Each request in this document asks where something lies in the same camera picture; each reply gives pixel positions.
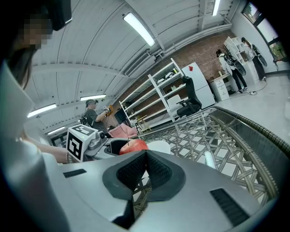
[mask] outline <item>woman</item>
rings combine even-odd
[[[240,72],[236,69],[235,66],[231,66],[229,65],[225,59],[224,59],[224,56],[225,54],[222,53],[222,51],[219,49],[218,51],[216,51],[216,54],[217,54],[217,57],[219,59],[219,62],[221,63],[222,65],[222,69],[224,71],[227,71],[228,73],[230,73],[232,75],[232,77],[234,78],[236,84],[237,84],[237,88],[238,88],[238,91],[239,93],[243,93],[243,90],[247,90],[248,89],[248,86],[247,86],[247,83],[245,82],[245,79],[243,78],[243,76],[240,74]],[[239,78],[244,86],[244,89],[242,89],[241,87],[241,84],[239,82]]]
[[[4,131],[8,137],[15,136],[19,140],[34,144],[41,152],[52,154],[58,163],[67,163],[68,151],[65,148],[41,144],[30,138],[23,130],[23,123],[25,123],[25,118],[27,118],[26,110],[31,110],[33,103],[20,88],[26,88],[31,74],[32,57],[37,49],[40,48],[43,39],[52,33],[52,27],[47,14],[43,13],[41,8],[37,8],[27,15],[22,25],[24,27],[19,28],[18,35],[5,59],[4,67],[2,67],[7,79],[3,80],[4,84],[1,91],[3,96],[9,96],[9,103],[3,104],[3,107],[9,110],[7,113],[6,111],[3,112],[4,123],[1,124],[1,132]],[[9,95],[8,92],[5,93],[4,85],[9,85],[9,87],[13,88],[15,94]]]
[[[253,44],[251,44],[249,41],[247,41],[245,39],[245,37],[242,37],[242,42],[244,43],[244,49],[246,51],[246,55],[247,55],[248,59],[253,60],[253,62],[254,62],[255,68],[256,68],[258,76],[259,76],[259,80],[260,81],[266,80],[263,65],[261,64],[261,62],[258,58],[258,55],[256,54],[256,52],[253,49]]]

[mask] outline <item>black office chair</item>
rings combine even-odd
[[[183,76],[182,80],[185,83],[188,99],[177,102],[177,104],[181,104],[183,106],[182,108],[177,110],[177,114],[179,116],[184,116],[184,115],[189,116],[199,111],[202,107],[202,104],[195,94],[192,78]]]

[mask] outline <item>white shelving unit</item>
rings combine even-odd
[[[230,51],[231,55],[237,59],[242,65],[244,65],[246,62],[244,61],[242,54],[245,52],[245,49],[243,47],[242,41],[238,37],[236,38],[230,38],[228,37],[226,41],[223,43],[227,49]]]
[[[175,73],[172,77],[166,79],[165,81],[157,84],[157,81],[165,78],[165,75],[169,72]],[[146,80],[143,84],[141,84],[138,88],[136,88],[128,97],[126,97],[122,102],[119,102],[122,109],[124,110],[129,122],[132,124],[132,119],[136,118],[142,111],[148,109],[149,107],[153,106],[154,104],[162,101],[164,104],[164,109],[161,109],[157,112],[154,112],[151,115],[148,115],[147,117],[144,118],[146,121],[147,125],[149,127],[154,127],[159,124],[162,124],[167,121],[175,121],[174,117],[172,115],[172,112],[170,111],[169,105],[167,103],[167,97],[170,96],[171,94],[175,93],[176,91],[182,89],[185,87],[185,84],[182,84],[178,88],[174,89],[173,91],[165,94],[163,91],[163,88],[166,87],[167,85],[170,85],[174,81],[178,80],[179,78],[183,77],[183,72],[181,69],[178,67],[176,62],[171,58],[171,62],[166,65],[164,68],[159,70],[157,73],[155,73],[153,76],[150,74],[148,75],[148,80]],[[146,90],[149,86],[153,85],[153,89],[150,90],[148,93],[140,97],[138,100],[136,100],[134,103],[132,103],[129,107],[124,108],[123,103],[132,101],[135,99],[139,94],[141,94],[144,90]],[[131,115],[128,115],[127,112],[130,109],[135,108],[137,105],[145,101],[147,98],[152,96],[153,94],[158,93],[159,98],[155,100],[154,102],[151,102],[150,104],[146,105],[142,109],[134,112]]]

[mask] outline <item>fluorescent light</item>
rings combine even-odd
[[[55,104],[52,104],[52,105],[50,105],[50,106],[46,106],[46,107],[40,108],[40,109],[38,109],[38,110],[35,110],[35,111],[32,111],[31,113],[29,113],[29,114],[27,115],[27,117],[30,118],[30,117],[32,117],[32,116],[34,116],[34,115],[37,115],[37,114],[40,114],[40,113],[42,113],[42,112],[45,112],[45,111],[51,110],[51,109],[53,109],[53,108],[55,108],[55,107],[56,107],[56,105],[55,105]]]
[[[106,97],[105,94],[103,95],[95,95],[95,96],[88,96],[88,97],[81,97],[81,101],[89,100],[89,99],[97,99],[97,98],[104,98]]]
[[[57,132],[57,131],[63,130],[64,128],[65,128],[65,126],[63,126],[63,127],[61,127],[61,128],[58,128],[58,129],[56,129],[56,130],[53,130],[53,131],[49,132],[48,135],[51,135],[51,134],[53,134],[53,133],[55,133],[55,132]]]
[[[213,5],[213,16],[216,16],[218,13],[218,6],[221,0],[215,0]]]
[[[142,37],[147,44],[152,47],[155,44],[154,39],[151,37],[146,28],[140,23],[140,21],[132,14],[129,13],[124,17],[124,20],[130,24]]]

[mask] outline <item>person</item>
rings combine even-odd
[[[243,78],[243,76],[240,74],[240,72],[236,69],[235,66],[232,66],[232,65],[229,65],[225,59],[224,59],[224,56],[225,54],[222,53],[222,51],[219,49],[218,51],[216,51],[216,54],[217,54],[217,57],[219,59],[219,62],[221,63],[222,65],[222,69],[224,71],[228,71],[232,77],[234,78],[236,84],[237,84],[237,88],[238,88],[238,91],[239,93],[243,93],[243,90],[247,90],[248,89],[248,86],[247,86],[247,83],[245,81],[245,79]],[[242,89],[241,87],[241,84],[239,82],[239,79],[241,80],[244,88]]]
[[[29,142],[42,153],[52,154],[58,163],[66,164],[68,163],[67,149],[41,144],[30,138],[23,127],[28,113],[33,109],[33,102],[24,92],[31,76],[32,58],[53,32],[52,21],[48,13],[43,10],[42,2],[35,2],[34,6],[35,8],[30,9],[30,12],[20,21],[18,31],[15,33],[16,38],[1,67],[1,98],[7,99],[9,96],[9,92],[6,91],[7,86],[11,87],[9,91],[13,92],[13,95],[9,104],[1,102],[1,108],[4,110],[0,129],[7,137]],[[9,105],[19,104],[17,103],[19,100],[22,101],[20,107],[9,107]]]
[[[110,112],[110,108],[106,109],[103,113],[97,115],[94,111],[96,108],[97,100],[89,99],[86,101],[86,113],[85,116],[87,118],[87,123],[90,127],[97,129],[99,131],[103,131],[107,138],[111,138],[110,134],[106,126],[103,123],[103,120],[107,117],[107,114]]]
[[[246,52],[248,59],[253,60],[253,63],[255,65],[255,68],[256,68],[257,73],[258,73],[259,80],[260,81],[266,80],[263,65],[260,62],[258,55],[256,54],[256,52],[253,49],[253,44],[251,44],[249,41],[247,41],[245,39],[245,37],[242,37],[242,42],[244,43],[244,49],[245,49],[245,52]]]

